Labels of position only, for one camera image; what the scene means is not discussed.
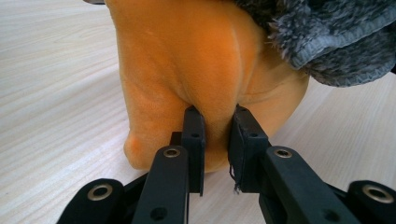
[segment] tabletop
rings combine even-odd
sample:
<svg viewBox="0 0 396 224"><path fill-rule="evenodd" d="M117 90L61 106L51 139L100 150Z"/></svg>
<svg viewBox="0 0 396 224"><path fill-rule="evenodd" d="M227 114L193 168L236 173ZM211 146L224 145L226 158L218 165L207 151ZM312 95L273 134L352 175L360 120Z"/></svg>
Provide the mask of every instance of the tabletop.
<svg viewBox="0 0 396 224"><path fill-rule="evenodd" d="M311 79L270 139L297 150L327 183L396 189L396 76L351 88ZM55 223L85 184L127 184L129 123L106 6L3 0L0 7L0 222ZM264 223L257 194L233 194L228 171L205 175L190 223Z"/></svg>

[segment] stuffed toy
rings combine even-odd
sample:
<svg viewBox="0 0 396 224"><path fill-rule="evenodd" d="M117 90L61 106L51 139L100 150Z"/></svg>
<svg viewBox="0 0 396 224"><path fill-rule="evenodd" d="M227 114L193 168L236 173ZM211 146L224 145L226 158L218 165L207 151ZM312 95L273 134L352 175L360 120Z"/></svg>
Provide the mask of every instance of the stuffed toy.
<svg viewBox="0 0 396 224"><path fill-rule="evenodd" d="M116 27L130 121L124 151L136 169L149 169L171 133L182 130L191 105L205 118L205 171L217 171L228 166L237 104L272 136L303 99L310 76L352 86L384 76L395 64L393 1L106 5Z"/></svg>

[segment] black mechanical part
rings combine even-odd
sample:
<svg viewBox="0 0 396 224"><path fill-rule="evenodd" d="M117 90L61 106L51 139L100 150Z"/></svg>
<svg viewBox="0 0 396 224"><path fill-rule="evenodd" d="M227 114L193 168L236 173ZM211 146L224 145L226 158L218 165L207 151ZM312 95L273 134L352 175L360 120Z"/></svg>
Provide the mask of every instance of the black mechanical part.
<svg viewBox="0 0 396 224"><path fill-rule="evenodd" d="M188 223L189 156L185 148L163 147L155 155L134 213L133 224Z"/></svg>
<svg viewBox="0 0 396 224"><path fill-rule="evenodd" d="M202 196L205 175L205 120L194 106L184 112L181 145L189 152L190 192L200 193Z"/></svg>
<svg viewBox="0 0 396 224"><path fill-rule="evenodd" d="M379 183L352 182L346 194L346 205L361 223L396 223L396 191Z"/></svg>
<svg viewBox="0 0 396 224"><path fill-rule="evenodd" d="M233 114L228 160L235 189L242 192L261 191L256 174L259 155L269 146L268 136L249 110L237 106Z"/></svg>
<svg viewBox="0 0 396 224"><path fill-rule="evenodd" d="M121 223L126 211L124 187L113 179L98 179L85 185L66 206L58 224Z"/></svg>
<svg viewBox="0 0 396 224"><path fill-rule="evenodd" d="M266 224L285 224L287 222L288 215L277 197L269 197L261 193L259 205Z"/></svg>
<svg viewBox="0 0 396 224"><path fill-rule="evenodd" d="M359 223L293 149L269 147L261 164L285 208L286 223Z"/></svg>
<svg viewBox="0 0 396 224"><path fill-rule="evenodd" d="M125 194L123 200L126 204L126 212L123 216L122 223L131 223L134 218L134 211L136 211L137 204L140 200L143 187L145 187L148 174L138 177L133 182L125 185Z"/></svg>
<svg viewBox="0 0 396 224"><path fill-rule="evenodd" d="M172 132L169 146L181 146L181 132Z"/></svg>

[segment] metal bolt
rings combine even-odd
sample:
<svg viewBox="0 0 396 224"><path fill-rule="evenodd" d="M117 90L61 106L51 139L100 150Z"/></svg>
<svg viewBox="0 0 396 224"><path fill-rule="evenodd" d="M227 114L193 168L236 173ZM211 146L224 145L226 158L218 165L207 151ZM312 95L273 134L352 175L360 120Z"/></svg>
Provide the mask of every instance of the metal bolt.
<svg viewBox="0 0 396 224"><path fill-rule="evenodd" d="M293 155L291 152L283 148L275 150L274 153L280 158L290 158Z"/></svg>
<svg viewBox="0 0 396 224"><path fill-rule="evenodd" d="M167 158L174 158L180 155L180 150L175 148L168 148L163 152L163 155Z"/></svg>
<svg viewBox="0 0 396 224"><path fill-rule="evenodd" d="M96 185L88 192L88 199L91 201L101 201L110 196L112 191L113 187L107 183Z"/></svg>
<svg viewBox="0 0 396 224"><path fill-rule="evenodd" d="M363 187L363 193L380 203L393 203L395 201L392 195L373 185L365 185Z"/></svg>

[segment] gray fluffy fabric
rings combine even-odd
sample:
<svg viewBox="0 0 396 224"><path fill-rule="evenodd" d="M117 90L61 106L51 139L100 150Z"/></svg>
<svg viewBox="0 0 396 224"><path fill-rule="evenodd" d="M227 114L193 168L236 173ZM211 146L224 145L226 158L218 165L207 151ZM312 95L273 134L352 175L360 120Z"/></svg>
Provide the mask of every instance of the gray fluffy fabric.
<svg viewBox="0 0 396 224"><path fill-rule="evenodd" d="M295 69L348 87L396 64L395 0L235 0L270 33Z"/></svg>

